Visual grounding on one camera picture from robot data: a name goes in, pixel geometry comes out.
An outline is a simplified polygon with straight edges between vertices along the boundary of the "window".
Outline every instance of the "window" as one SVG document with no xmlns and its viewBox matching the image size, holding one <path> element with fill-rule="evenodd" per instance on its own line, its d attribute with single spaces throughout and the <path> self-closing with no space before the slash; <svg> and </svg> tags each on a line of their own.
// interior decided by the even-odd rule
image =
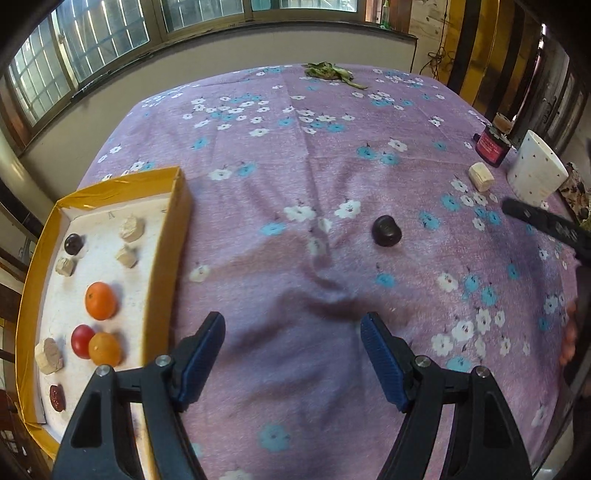
<svg viewBox="0 0 591 480">
<path fill-rule="evenodd" d="M 242 0 L 162 0 L 162 10 L 169 32 L 244 12 Z"/>
<path fill-rule="evenodd" d="M 56 13 L 79 82 L 150 39 L 139 0 L 66 0 Z"/>
<path fill-rule="evenodd" d="M 9 67 L 15 93 L 32 125 L 70 91 L 50 28 L 49 20 L 45 19 L 18 50 Z"/>
</svg>

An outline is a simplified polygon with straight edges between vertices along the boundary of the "purple bedsheet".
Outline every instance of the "purple bedsheet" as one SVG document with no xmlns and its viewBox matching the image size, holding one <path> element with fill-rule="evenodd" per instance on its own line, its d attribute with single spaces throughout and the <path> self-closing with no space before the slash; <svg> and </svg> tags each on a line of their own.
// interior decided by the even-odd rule
<svg viewBox="0 0 591 480">
<path fill-rule="evenodd" d="M 467 177 L 478 113 L 433 79 L 348 68 L 367 90 L 277 66 L 151 97 L 82 180 L 172 165 L 187 176 L 173 334 L 194 333 L 210 310 L 228 331 L 183 417 L 210 479 L 377 477 L 402 414 L 359 339 L 373 310 L 442 366 L 489 366 L 530 456 L 553 412 L 574 262 L 501 212 L 515 150 L 478 194 Z M 403 232 L 393 248 L 370 236 L 384 214 Z M 446 447 L 437 441 L 426 478 Z"/>
</svg>

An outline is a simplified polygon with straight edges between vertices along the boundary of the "wall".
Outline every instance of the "wall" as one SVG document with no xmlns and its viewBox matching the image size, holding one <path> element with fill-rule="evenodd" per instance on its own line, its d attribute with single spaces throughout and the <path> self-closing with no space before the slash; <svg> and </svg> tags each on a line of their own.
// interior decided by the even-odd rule
<svg viewBox="0 0 591 480">
<path fill-rule="evenodd" d="M 247 28 L 206 35 L 132 67 L 68 109 L 21 157 L 39 185 L 58 199 L 76 190 L 100 147 L 146 97 L 233 70 L 331 61 L 409 71 L 415 42 L 377 28 L 323 24 Z"/>
</svg>

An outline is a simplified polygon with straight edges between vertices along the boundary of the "blue flower print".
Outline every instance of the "blue flower print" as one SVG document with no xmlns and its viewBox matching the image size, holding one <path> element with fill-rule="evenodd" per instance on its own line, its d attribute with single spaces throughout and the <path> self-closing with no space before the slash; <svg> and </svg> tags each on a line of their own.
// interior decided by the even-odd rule
<svg viewBox="0 0 591 480">
<path fill-rule="evenodd" d="M 239 177 L 242 177 L 243 179 L 245 179 L 255 170 L 256 170 L 256 165 L 254 163 L 249 163 L 247 165 L 243 165 L 238 170 L 236 170 L 236 174 Z"/>
<path fill-rule="evenodd" d="M 498 297 L 495 293 L 495 289 L 492 287 L 492 285 L 488 285 L 487 287 L 485 287 L 482 290 L 480 297 L 482 299 L 482 303 L 487 307 L 492 307 L 498 300 Z"/>
<path fill-rule="evenodd" d="M 390 102 L 387 102 L 386 100 L 372 100 L 371 102 L 375 106 L 386 106 L 386 105 L 389 105 L 389 103 L 390 103 Z"/>
<path fill-rule="evenodd" d="M 194 150 L 201 150 L 203 147 L 205 147 L 209 142 L 207 141 L 207 139 L 204 138 L 200 138 L 199 140 L 195 140 L 195 143 L 193 144 L 193 149 Z"/>
<path fill-rule="evenodd" d="M 447 150 L 447 145 L 444 142 L 433 142 L 433 146 L 441 152 Z"/>
<path fill-rule="evenodd" d="M 375 152 L 369 147 L 359 147 L 357 149 L 357 155 L 364 160 L 375 160 Z"/>
<path fill-rule="evenodd" d="M 382 156 L 379 158 L 380 162 L 384 165 L 398 165 L 399 159 L 396 153 L 382 153 Z"/>
<path fill-rule="evenodd" d="M 517 267 L 514 263 L 507 265 L 507 273 L 509 274 L 509 278 L 511 280 L 519 279 L 519 271 L 517 270 Z"/>
<path fill-rule="evenodd" d="M 493 225 L 500 225 L 501 217 L 499 217 L 496 212 L 488 212 L 488 221 Z"/>
<path fill-rule="evenodd" d="M 261 447 L 277 453 L 290 447 L 290 436 L 282 425 L 265 425 L 258 433 Z"/>
<path fill-rule="evenodd" d="M 285 224 L 281 222 L 271 222 L 261 228 L 261 233 L 266 236 L 281 235 L 285 230 Z"/>
<path fill-rule="evenodd" d="M 454 358 L 450 358 L 445 364 L 445 366 L 448 370 L 464 373 L 468 373 L 472 369 L 472 364 L 470 363 L 470 361 L 467 358 L 462 357 L 461 355 L 455 356 Z"/>
<path fill-rule="evenodd" d="M 341 124 L 330 124 L 328 127 L 326 127 L 326 131 L 330 132 L 332 134 L 336 134 L 339 132 L 344 132 L 345 131 L 345 126 L 341 125 Z"/>
<path fill-rule="evenodd" d="M 418 214 L 418 219 L 421 220 L 427 230 L 437 230 L 439 228 L 439 219 L 431 215 L 431 213 L 425 212 L 425 210 Z"/>
<path fill-rule="evenodd" d="M 389 273 L 380 273 L 377 277 L 375 277 L 375 282 L 380 287 L 384 288 L 394 288 L 396 285 L 396 280 L 394 277 Z"/>
<path fill-rule="evenodd" d="M 540 332 L 547 332 L 552 327 L 552 324 L 548 321 L 546 317 L 540 317 L 538 319 L 538 328 Z"/>
<path fill-rule="evenodd" d="M 441 197 L 441 203 L 450 212 L 457 212 L 460 209 L 460 204 L 457 203 L 456 199 L 449 194 L 445 194 Z"/>
</svg>

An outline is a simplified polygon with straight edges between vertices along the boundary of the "cherry tomato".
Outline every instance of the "cherry tomato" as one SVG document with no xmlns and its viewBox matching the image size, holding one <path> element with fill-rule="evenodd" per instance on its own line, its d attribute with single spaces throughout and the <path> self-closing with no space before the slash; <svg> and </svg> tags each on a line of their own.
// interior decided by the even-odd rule
<svg viewBox="0 0 591 480">
<path fill-rule="evenodd" d="M 88 344 L 94 335 L 95 331 L 88 325 L 78 325 L 74 329 L 70 343 L 72 345 L 72 350 L 74 350 L 74 353 L 77 356 L 86 360 L 90 358 L 90 354 L 88 353 Z"/>
</svg>

